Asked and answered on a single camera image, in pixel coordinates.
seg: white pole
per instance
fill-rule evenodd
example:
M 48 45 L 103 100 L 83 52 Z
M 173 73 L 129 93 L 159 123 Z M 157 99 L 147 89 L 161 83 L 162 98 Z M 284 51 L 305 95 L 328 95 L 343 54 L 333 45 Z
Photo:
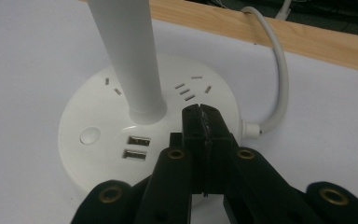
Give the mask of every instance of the white pole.
M 139 124 L 159 121 L 167 106 L 161 95 L 148 0 L 89 0 L 88 4 L 131 119 Z

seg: white table surface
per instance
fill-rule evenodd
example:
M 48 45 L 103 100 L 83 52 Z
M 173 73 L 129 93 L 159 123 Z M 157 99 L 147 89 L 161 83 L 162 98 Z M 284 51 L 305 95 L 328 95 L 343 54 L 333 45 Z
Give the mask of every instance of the white table surface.
M 154 21 L 157 51 L 188 56 L 232 88 L 241 116 L 260 121 L 277 91 L 271 49 Z M 358 196 L 358 71 L 286 53 L 290 100 L 283 123 L 257 141 L 300 190 L 329 181 Z M 58 127 L 67 102 L 109 64 L 87 4 L 0 1 L 0 223 L 68 223 L 82 198 L 62 168 Z M 219 199 L 193 223 L 228 223 Z

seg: round power strip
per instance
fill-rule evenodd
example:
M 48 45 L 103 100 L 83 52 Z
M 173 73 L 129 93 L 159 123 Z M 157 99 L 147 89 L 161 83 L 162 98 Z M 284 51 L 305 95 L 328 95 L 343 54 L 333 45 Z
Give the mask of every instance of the round power strip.
M 237 142 L 240 111 L 227 83 L 194 60 L 158 55 L 161 92 L 167 114 L 151 125 L 138 125 L 112 66 L 91 77 L 65 108 L 59 129 L 63 167 L 86 195 L 98 184 L 121 180 L 135 185 L 153 173 L 170 133 L 182 131 L 182 109 L 193 104 L 215 107 Z

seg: usb port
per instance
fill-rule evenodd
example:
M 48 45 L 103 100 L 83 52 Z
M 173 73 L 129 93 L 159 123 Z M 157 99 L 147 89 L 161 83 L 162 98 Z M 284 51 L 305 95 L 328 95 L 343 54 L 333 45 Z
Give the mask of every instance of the usb port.
M 130 136 L 127 144 L 148 147 L 150 144 L 150 138 Z
M 124 149 L 123 158 L 124 159 L 133 159 L 133 160 L 137 160 L 137 161 L 144 161 L 144 160 L 146 160 L 146 152 Z

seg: metal grommet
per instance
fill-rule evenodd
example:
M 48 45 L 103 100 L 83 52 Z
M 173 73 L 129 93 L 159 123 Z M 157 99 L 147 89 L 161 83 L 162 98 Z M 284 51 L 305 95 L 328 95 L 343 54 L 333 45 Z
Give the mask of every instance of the metal grommet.
M 106 188 L 100 192 L 101 203 L 114 203 L 123 195 L 123 190 L 120 186 L 114 185 Z
M 250 151 L 248 149 L 242 149 L 237 151 L 237 156 L 241 159 L 251 160 L 255 157 L 255 154 L 253 151 Z
M 335 205 L 347 205 L 350 201 L 347 196 L 343 195 L 336 189 L 324 188 L 319 190 L 319 194 L 326 201 L 335 204 Z
M 174 160 L 182 159 L 184 156 L 185 156 L 185 152 L 180 149 L 174 149 L 168 152 L 168 157 Z

